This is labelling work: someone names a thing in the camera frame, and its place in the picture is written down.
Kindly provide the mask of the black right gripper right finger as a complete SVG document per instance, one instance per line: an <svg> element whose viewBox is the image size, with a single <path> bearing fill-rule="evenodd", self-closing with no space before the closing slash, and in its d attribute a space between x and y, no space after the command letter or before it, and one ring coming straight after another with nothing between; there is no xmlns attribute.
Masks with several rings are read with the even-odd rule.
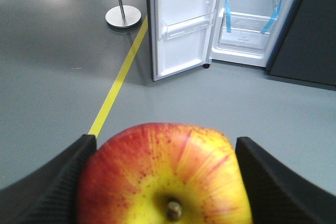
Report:
<svg viewBox="0 0 336 224"><path fill-rule="evenodd" d="M335 223L335 195L278 161L248 137L235 147L254 223Z"/></svg>

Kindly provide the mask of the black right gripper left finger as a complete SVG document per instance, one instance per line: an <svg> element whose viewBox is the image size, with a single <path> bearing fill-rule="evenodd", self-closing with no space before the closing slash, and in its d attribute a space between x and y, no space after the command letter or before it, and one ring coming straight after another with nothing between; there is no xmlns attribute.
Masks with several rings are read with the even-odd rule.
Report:
<svg viewBox="0 0 336 224"><path fill-rule="evenodd" d="M75 223L78 180L97 150L94 135L82 135L48 163L1 190L1 223Z"/></svg>

